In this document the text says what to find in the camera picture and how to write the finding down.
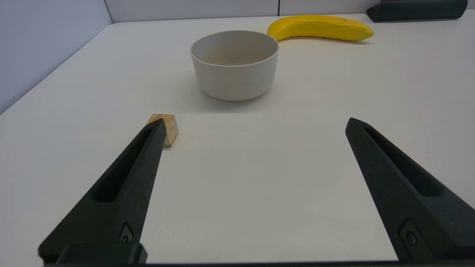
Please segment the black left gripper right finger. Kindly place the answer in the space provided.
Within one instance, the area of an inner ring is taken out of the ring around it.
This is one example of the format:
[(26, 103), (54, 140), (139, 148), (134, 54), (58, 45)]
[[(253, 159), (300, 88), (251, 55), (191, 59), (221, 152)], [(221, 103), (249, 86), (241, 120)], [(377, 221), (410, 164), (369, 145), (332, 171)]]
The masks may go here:
[(473, 263), (474, 209), (371, 125), (345, 134), (399, 262)]

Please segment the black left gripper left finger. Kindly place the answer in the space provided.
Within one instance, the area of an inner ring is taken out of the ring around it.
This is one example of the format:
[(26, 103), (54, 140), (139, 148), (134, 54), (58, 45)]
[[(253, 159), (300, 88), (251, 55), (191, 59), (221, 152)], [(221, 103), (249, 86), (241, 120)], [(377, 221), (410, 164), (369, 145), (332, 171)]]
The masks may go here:
[(146, 262), (140, 239), (166, 136), (163, 119), (141, 129), (39, 245), (44, 264)]

